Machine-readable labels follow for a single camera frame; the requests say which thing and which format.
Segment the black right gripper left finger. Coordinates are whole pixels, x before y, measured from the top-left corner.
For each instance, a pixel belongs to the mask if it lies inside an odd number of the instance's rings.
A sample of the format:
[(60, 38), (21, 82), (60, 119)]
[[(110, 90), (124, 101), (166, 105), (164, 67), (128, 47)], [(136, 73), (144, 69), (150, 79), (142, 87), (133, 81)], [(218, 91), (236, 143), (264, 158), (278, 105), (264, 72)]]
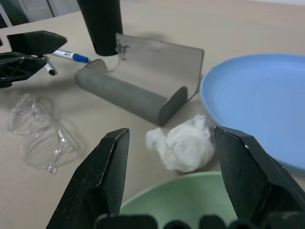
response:
[(109, 132), (77, 167), (46, 229), (93, 229), (118, 214), (125, 187), (130, 130)]

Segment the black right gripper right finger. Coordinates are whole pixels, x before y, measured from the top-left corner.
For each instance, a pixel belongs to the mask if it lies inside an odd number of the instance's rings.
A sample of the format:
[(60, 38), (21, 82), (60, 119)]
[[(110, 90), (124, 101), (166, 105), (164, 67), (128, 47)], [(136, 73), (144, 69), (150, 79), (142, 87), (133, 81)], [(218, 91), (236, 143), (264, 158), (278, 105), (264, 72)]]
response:
[(242, 131), (213, 131), (224, 185), (238, 218), (262, 222), (270, 213), (304, 212), (305, 191), (288, 171)]

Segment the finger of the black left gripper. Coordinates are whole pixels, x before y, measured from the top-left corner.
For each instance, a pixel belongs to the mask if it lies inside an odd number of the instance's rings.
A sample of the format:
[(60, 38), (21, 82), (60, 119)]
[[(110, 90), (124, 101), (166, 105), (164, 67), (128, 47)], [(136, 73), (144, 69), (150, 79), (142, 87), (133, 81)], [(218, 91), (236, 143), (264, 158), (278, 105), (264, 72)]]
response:
[(0, 53), (0, 89), (25, 81), (46, 65), (46, 60), (18, 52)]
[(7, 35), (13, 52), (42, 56), (51, 54), (67, 43), (67, 38), (49, 31), (32, 31)]

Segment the blue capped white marker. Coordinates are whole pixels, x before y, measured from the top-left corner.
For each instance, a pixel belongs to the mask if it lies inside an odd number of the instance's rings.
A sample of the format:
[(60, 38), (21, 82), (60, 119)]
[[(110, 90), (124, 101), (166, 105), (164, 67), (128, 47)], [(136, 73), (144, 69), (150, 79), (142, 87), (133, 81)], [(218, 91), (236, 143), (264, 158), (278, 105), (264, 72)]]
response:
[(76, 62), (82, 62), (82, 63), (88, 63), (89, 62), (89, 58), (85, 57), (83, 55), (74, 53), (74, 52), (69, 52), (69, 51), (65, 51), (65, 50), (56, 50), (53, 53), (51, 53), (51, 55), (57, 56), (57, 57), (61, 57), (64, 59), (69, 59), (69, 60), (73, 60)]

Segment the white tissue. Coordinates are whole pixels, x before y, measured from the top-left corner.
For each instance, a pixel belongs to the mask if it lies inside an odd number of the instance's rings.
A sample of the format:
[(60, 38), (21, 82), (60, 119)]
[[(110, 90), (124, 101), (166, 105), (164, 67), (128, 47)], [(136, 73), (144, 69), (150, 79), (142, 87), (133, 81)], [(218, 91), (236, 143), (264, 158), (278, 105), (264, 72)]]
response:
[(158, 127), (146, 133), (146, 147), (158, 153), (167, 170), (190, 173), (207, 165), (215, 154), (205, 115), (176, 126), (168, 133)]

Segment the grey glasses case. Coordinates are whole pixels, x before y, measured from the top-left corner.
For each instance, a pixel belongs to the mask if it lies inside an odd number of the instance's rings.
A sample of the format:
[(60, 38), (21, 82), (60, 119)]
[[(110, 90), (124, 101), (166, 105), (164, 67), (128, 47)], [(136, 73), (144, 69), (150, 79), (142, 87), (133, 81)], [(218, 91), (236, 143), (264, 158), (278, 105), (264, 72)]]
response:
[(197, 92), (204, 50), (116, 34), (118, 63), (96, 59), (75, 74), (77, 85), (155, 125), (165, 125)]

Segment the black capped marker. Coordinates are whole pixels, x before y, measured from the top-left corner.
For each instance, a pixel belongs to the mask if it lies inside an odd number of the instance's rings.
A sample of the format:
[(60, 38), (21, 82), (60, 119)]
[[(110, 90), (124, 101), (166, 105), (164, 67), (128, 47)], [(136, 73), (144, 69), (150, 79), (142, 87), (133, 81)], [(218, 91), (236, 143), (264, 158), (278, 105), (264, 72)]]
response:
[(46, 61), (45, 64), (45, 69), (46, 71), (50, 74), (50, 75), (56, 75), (57, 71), (55, 70), (55, 68), (53, 67), (53, 65), (51, 64), (49, 58), (47, 56), (44, 56), (44, 59)]

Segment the clear safety glasses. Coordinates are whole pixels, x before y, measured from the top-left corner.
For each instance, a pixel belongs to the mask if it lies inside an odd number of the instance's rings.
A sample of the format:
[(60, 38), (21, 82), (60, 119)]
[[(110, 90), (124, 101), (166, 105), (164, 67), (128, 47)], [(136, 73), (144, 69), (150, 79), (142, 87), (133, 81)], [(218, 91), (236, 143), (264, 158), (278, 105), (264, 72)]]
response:
[(8, 131), (22, 137), (20, 150), (25, 164), (49, 174), (56, 174), (84, 152), (77, 136), (31, 94), (23, 95), (12, 109)]

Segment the black plastic cup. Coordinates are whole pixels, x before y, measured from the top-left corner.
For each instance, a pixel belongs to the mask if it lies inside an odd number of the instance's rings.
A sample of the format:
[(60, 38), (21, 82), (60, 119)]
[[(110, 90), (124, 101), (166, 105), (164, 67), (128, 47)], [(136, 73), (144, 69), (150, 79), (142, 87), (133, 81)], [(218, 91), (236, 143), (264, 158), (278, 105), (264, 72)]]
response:
[(77, 0), (95, 52), (113, 56), (116, 34), (123, 33), (120, 0)]

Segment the blue plate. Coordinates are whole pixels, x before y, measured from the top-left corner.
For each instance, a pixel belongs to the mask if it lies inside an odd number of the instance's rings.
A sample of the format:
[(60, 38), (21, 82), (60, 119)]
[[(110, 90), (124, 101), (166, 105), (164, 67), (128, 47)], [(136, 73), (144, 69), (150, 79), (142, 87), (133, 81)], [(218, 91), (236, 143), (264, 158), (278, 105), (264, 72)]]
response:
[(254, 136), (278, 162), (305, 173), (305, 54), (226, 60), (206, 73), (200, 95), (219, 126)]

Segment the green plate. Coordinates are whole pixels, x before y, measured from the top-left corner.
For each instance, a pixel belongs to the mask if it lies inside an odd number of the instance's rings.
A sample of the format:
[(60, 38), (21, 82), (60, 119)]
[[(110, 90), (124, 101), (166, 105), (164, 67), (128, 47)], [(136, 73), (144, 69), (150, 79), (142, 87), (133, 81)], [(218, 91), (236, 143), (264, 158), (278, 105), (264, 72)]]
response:
[(198, 229), (203, 215), (217, 215), (226, 225), (237, 220), (221, 172), (188, 174), (149, 187), (125, 201), (120, 214), (150, 215), (159, 229), (173, 220)]

